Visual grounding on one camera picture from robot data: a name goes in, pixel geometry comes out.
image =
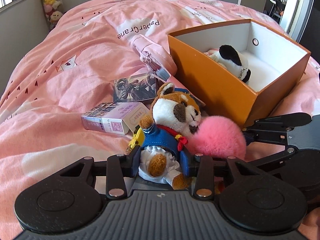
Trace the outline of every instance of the pink duvet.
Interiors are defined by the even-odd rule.
[[[14,201],[26,187],[70,163],[124,153],[130,136],[85,130],[80,115],[112,101],[111,81],[144,71],[130,48],[140,33],[168,49],[167,33],[201,24],[268,16],[217,0],[92,0],[69,10],[46,39],[20,61],[0,101],[0,239],[21,228]],[[320,114],[319,64],[310,59],[300,84],[274,115]],[[253,144],[248,159],[274,153]],[[103,192],[103,183],[96,189]],[[315,210],[300,230],[318,239]]]

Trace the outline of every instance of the plush toy's white shorts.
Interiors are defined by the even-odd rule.
[[[167,158],[167,166],[164,173],[159,177],[152,177],[148,174],[148,166],[151,158],[156,154],[162,154]],[[181,173],[180,164],[175,160],[170,152],[165,151],[158,146],[148,146],[141,151],[139,176],[145,180],[155,183],[170,184],[172,186],[173,179]]]

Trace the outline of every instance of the plush toy's red bow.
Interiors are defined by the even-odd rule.
[[[157,125],[159,128],[166,130],[168,133],[170,133],[177,141],[178,141],[178,151],[182,151],[183,146],[188,143],[187,138],[183,137],[181,134],[178,134],[175,130],[163,126],[163,125]]]

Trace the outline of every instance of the black round pad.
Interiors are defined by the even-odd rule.
[[[284,202],[283,195],[270,188],[256,188],[247,194],[248,202],[260,209],[275,209]]]
[[[79,178],[47,178],[24,190],[15,212],[23,229],[57,234],[83,227],[101,211],[99,193]]]
[[[47,211],[61,211],[70,207],[75,197],[65,190],[50,190],[38,198],[38,205]]]
[[[219,206],[232,223],[257,233],[294,230],[307,211],[300,190],[268,174],[241,176],[221,193]]]

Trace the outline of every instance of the small box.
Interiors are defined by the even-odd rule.
[[[210,115],[232,119],[240,127],[268,116],[301,79],[310,52],[251,19],[201,25],[170,33],[175,77],[206,104]],[[251,77],[243,83],[204,54],[231,45],[248,57]]]
[[[114,81],[113,102],[151,103],[157,96],[158,79],[150,72]]]
[[[81,116],[85,129],[127,134],[149,112],[143,103],[102,103]]]

